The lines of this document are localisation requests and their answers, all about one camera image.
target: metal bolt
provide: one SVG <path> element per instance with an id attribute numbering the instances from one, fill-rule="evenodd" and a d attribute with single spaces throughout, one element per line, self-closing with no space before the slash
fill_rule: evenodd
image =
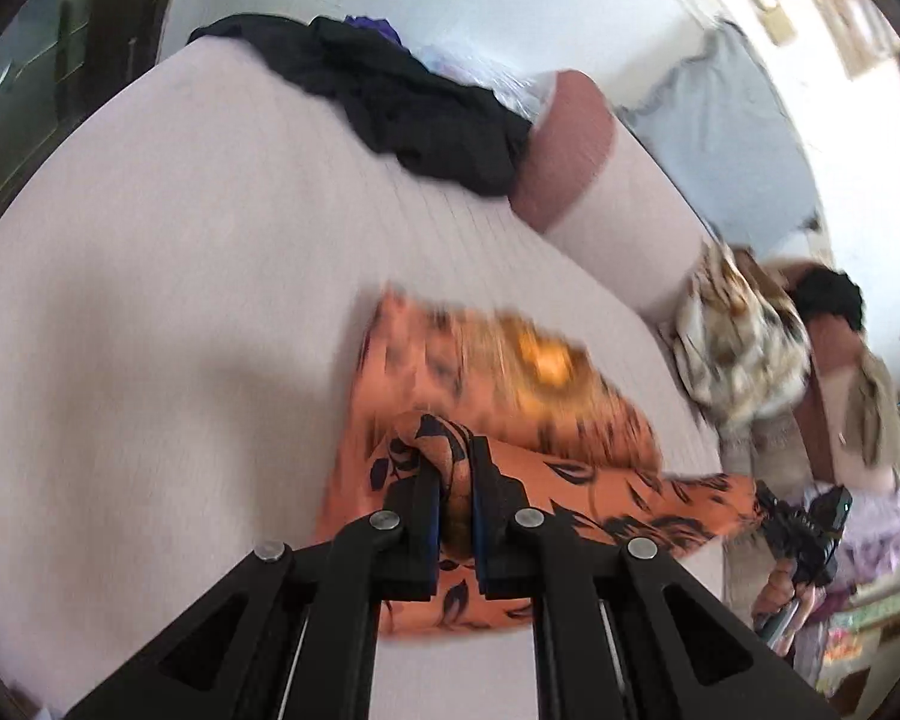
<path id="1" fill-rule="evenodd" d="M 286 549 L 283 541 L 261 541 L 253 547 L 253 554 L 263 562 L 277 562 Z"/>
<path id="2" fill-rule="evenodd" d="M 400 524 L 400 515 L 397 512 L 380 509 L 379 512 L 370 514 L 370 524 L 378 531 L 392 531 Z"/>
<path id="3" fill-rule="evenodd" d="M 539 528 L 543 524 L 543 512 L 540 509 L 520 509 L 514 514 L 516 524 L 524 528 Z"/>
<path id="4" fill-rule="evenodd" d="M 656 557 L 656 544 L 643 536 L 631 538 L 626 543 L 626 550 L 637 560 L 650 560 L 651 557 Z"/>

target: pile of clothes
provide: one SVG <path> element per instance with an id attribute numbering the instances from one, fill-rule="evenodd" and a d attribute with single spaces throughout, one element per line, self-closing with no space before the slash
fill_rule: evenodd
<path id="1" fill-rule="evenodd" d="M 509 194 L 530 122 L 493 92 L 431 73 L 384 20 L 241 14 L 199 28 L 245 41 L 269 69 L 312 95 L 336 100 L 357 136 L 394 153 L 406 170 L 455 181 L 475 194 Z"/>

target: purple cloth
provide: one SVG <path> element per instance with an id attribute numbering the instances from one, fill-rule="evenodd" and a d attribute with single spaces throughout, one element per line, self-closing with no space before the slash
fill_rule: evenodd
<path id="1" fill-rule="evenodd" d="M 403 44 L 400 42 L 400 36 L 396 33 L 396 29 L 394 29 L 386 19 L 372 19 L 370 16 L 347 16 L 343 19 L 343 23 L 348 23 L 348 25 L 360 29 L 374 29 L 383 35 L 386 40 L 389 40 L 389 42 L 394 43 L 403 49 Z"/>
<path id="2" fill-rule="evenodd" d="M 836 593 L 893 573 L 900 563 L 900 475 L 890 495 L 850 490 L 853 506 L 837 549 L 837 578 L 827 593 Z M 831 485 L 816 483 L 803 491 L 804 507 Z"/>

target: black clothing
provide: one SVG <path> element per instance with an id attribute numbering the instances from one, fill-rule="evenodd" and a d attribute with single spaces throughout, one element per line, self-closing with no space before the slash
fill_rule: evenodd
<path id="1" fill-rule="evenodd" d="M 245 40 L 290 83 L 338 100 L 360 139 L 410 172 L 482 196 L 504 196 L 514 184 L 530 123 L 490 90 L 431 73 L 372 30 L 251 13 L 197 29 L 190 41 L 204 35 Z"/>
<path id="2" fill-rule="evenodd" d="M 864 296 L 843 272 L 837 274 L 816 266 L 797 281 L 789 294 L 804 324 L 819 314 L 837 314 L 847 320 L 855 333 L 864 329 Z"/>

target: orange fabric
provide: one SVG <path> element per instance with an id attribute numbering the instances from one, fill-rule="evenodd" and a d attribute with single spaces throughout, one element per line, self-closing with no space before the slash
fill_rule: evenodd
<path id="1" fill-rule="evenodd" d="M 520 317 L 485 317 L 384 293 L 365 336 L 350 414 L 317 538 L 383 506 L 393 480 L 429 461 L 442 477 L 442 560 L 429 603 L 387 604 L 383 632 L 482 630 L 526 622 L 529 602 L 487 601 L 471 559 L 470 431 L 519 479 L 532 506 L 585 538 L 641 535 L 674 555 L 754 524 L 754 482 L 658 476 L 645 416 L 586 353 Z"/>

